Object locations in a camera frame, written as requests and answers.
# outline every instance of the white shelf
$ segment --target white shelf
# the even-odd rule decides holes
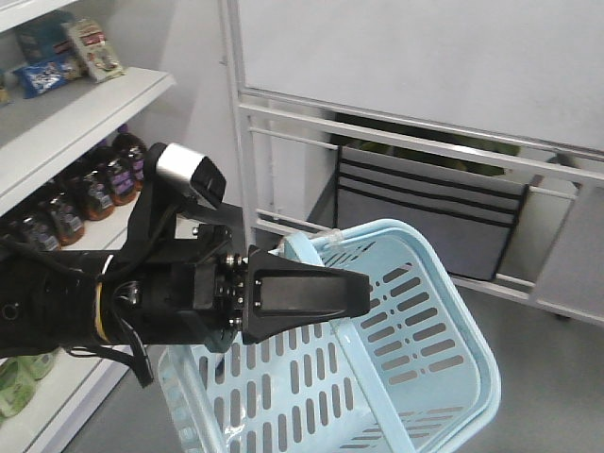
[[[13,104],[0,109],[0,215],[174,83],[167,73],[128,68],[101,84],[83,78],[34,99],[12,91]]]
[[[75,0],[0,0],[0,33]]]
[[[116,208],[105,220],[86,222],[86,233],[66,250],[119,248],[135,201]],[[39,382],[31,402],[0,427],[0,451],[60,452],[122,377],[126,368],[112,361],[75,359],[60,352],[51,372]]]

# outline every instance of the gray storage box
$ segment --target gray storage box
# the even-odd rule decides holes
[[[402,220],[426,236],[448,272],[490,280],[527,192],[524,184],[344,146],[336,226]]]

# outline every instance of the storage bin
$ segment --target storage bin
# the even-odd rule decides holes
[[[418,229],[448,272],[491,280],[518,224],[528,186],[343,146],[338,228],[395,218]]]
[[[416,230],[296,233],[280,253],[368,274],[372,309],[224,355],[168,347],[159,379],[185,452],[447,452],[492,419],[495,359]]]

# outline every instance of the gray floor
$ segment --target gray floor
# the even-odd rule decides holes
[[[463,291],[503,382],[496,419],[463,453],[604,451],[604,329]],[[152,349],[157,362],[160,347]],[[178,452],[159,385],[128,374],[64,450]]]

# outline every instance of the light blue basket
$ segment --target light blue basket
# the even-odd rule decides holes
[[[225,355],[169,347],[160,383],[186,453],[450,452],[493,418],[493,354],[416,230],[296,233],[280,253],[367,274],[372,309]]]

